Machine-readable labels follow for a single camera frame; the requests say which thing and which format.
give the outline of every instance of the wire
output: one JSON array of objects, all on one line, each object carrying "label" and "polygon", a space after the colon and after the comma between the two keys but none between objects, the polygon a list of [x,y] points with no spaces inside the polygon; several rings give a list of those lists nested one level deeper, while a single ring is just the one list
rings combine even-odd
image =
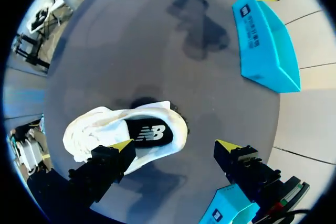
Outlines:
[{"label": "wire", "polygon": [[294,210],[294,211],[290,211],[290,212],[284,212],[284,213],[281,213],[281,214],[275,214],[273,216],[268,216],[265,219],[261,219],[254,224],[274,223],[275,221],[277,221],[279,219],[282,219],[282,218],[291,217],[291,216],[294,216],[296,214],[308,214],[308,213],[309,213],[308,209],[299,209],[299,210]]}]

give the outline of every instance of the white shoe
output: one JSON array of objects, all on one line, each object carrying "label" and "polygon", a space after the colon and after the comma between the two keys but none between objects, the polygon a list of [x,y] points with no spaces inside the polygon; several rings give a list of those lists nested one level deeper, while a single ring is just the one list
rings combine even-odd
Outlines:
[{"label": "white shoe", "polygon": [[[145,122],[155,119],[162,120],[162,123],[150,126],[137,125],[141,120]],[[106,107],[95,108],[68,125],[63,143],[76,162],[86,162],[92,157],[91,150],[99,145],[111,146],[133,138],[137,155],[124,173],[127,175],[150,161],[180,151],[185,145],[187,132],[183,118],[170,109],[169,101],[165,101],[130,110],[112,111]]]}]

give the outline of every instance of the table surface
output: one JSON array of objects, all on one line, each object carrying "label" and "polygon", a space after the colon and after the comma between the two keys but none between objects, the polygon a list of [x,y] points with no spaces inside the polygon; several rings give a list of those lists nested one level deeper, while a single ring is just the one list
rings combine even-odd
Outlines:
[{"label": "table surface", "polygon": [[67,125],[98,106],[169,100],[190,134],[177,154],[113,184],[91,209],[127,223],[197,223],[229,183],[213,158],[216,139],[251,145],[266,162],[279,95],[240,75],[231,5],[236,0],[85,0],[48,73],[47,143],[55,170],[78,168],[63,146]]}]

